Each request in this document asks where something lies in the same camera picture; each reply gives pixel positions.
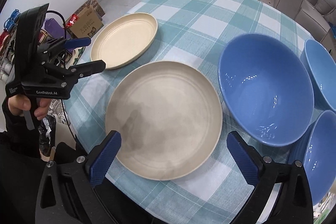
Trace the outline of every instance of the tablecloth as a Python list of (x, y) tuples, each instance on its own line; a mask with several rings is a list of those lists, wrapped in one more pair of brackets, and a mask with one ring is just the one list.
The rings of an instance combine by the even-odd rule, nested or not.
[[(253, 188), (245, 182), (226, 147), (227, 134), (237, 130), (261, 155), (271, 156), (277, 162), (286, 161), (289, 147), (261, 145), (230, 116), (217, 80), (219, 56), (228, 42), (240, 34), (270, 35), (297, 56), (305, 40), (312, 36), (292, 19), (258, 0), (144, 0), (128, 13), (133, 12), (150, 13), (157, 19), (153, 44), (129, 65), (79, 80), (65, 103), (72, 126), (84, 148), (90, 151), (105, 137), (105, 110), (110, 96), (132, 70), (158, 60), (175, 60), (198, 69), (216, 88), (223, 107), (221, 137), (211, 157), (193, 173), (172, 181), (141, 178), (117, 159), (106, 177), (141, 207), (168, 223), (230, 223)], [(90, 49), (80, 63), (90, 61)]]

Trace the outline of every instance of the screw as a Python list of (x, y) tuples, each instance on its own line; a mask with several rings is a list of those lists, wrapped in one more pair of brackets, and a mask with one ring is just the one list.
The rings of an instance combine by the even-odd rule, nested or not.
[(85, 161), (85, 157), (84, 156), (79, 156), (76, 161), (80, 164), (83, 161)]
[(54, 161), (50, 160), (47, 162), (47, 167), (52, 167), (54, 165)]
[(296, 160), (296, 161), (295, 161), (295, 165), (296, 165), (297, 167), (302, 167), (302, 162), (300, 162), (299, 160)]
[(272, 162), (272, 158), (269, 156), (263, 157), (264, 162), (267, 162), (268, 164)]

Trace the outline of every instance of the black cable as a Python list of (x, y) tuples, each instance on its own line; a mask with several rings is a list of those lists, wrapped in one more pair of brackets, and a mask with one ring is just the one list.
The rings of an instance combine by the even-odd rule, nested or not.
[[(56, 12), (56, 11), (53, 11), (53, 10), (49, 10), (49, 11), (47, 11), (47, 13), (53, 13), (53, 14), (56, 14), (56, 15), (58, 15), (58, 16), (62, 19), (62, 21), (63, 21), (63, 26), (64, 26), (64, 39), (66, 39), (66, 38), (67, 38), (67, 26), (66, 26), (66, 24), (65, 24), (65, 19), (64, 19), (64, 17), (61, 15), (61, 13)], [(65, 63), (66, 63), (66, 62), (65, 62), (65, 61), (66, 61), (66, 52), (65, 52), (65, 50), (64, 50), (64, 56), (63, 56), (64, 68), (66, 68), (66, 66), (65, 66)], [(75, 142), (77, 142), (77, 141), (76, 141), (76, 138), (75, 138), (75, 135), (72, 133), (72, 130), (71, 130), (71, 128), (70, 128), (70, 124), (69, 124), (68, 119), (67, 119), (67, 115), (66, 115), (66, 113), (65, 113), (64, 104), (63, 104), (63, 99), (61, 99), (61, 103), (62, 103), (62, 109), (63, 109), (64, 117), (65, 117), (65, 120), (66, 120), (66, 122), (67, 122), (67, 125), (68, 125), (68, 128), (69, 128), (69, 130), (70, 130), (70, 133), (71, 133), (73, 139), (75, 140)]]

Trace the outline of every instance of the blue gripper pad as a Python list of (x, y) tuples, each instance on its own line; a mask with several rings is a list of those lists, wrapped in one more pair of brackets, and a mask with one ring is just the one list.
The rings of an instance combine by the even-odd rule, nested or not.
[(121, 135), (119, 132), (115, 131), (113, 136), (107, 141), (105, 147), (101, 150), (93, 163), (90, 165), (89, 180), (92, 188), (103, 182), (103, 179), (120, 147)]
[(244, 176), (247, 184), (255, 187), (259, 183), (259, 169), (232, 133), (229, 133), (227, 136), (226, 146), (237, 163), (238, 168)]
[(72, 49), (72, 48), (81, 48), (81, 47), (87, 47), (91, 44), (91, 39), (88, 37), (84, 38), (75, 38), (75, 39), (69, 39), (64, 43), (64, 48)]

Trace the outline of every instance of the tile floor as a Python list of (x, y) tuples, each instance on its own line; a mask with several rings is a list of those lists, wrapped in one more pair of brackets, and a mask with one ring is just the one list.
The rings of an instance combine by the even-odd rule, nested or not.
[[(103, 16), (104, 26), (123, 16), (132, 7), (138, 4), (141, 0), (97, 0), (103, 10), (105, 15)], [(92, 38), (92, 41), (97, 37), (98, 33)], [(0, 102), (2, 103), (6, 97), (5, 85), (0, 81)], [(75, 142), (70, 134), (68, 127), (64, 124), (58, 124), (56, 130), (56, 144), (63, 141), (69, 146), (74, 147)], [(5, 118), (0, 110), (0, 132), (6, 129)]]

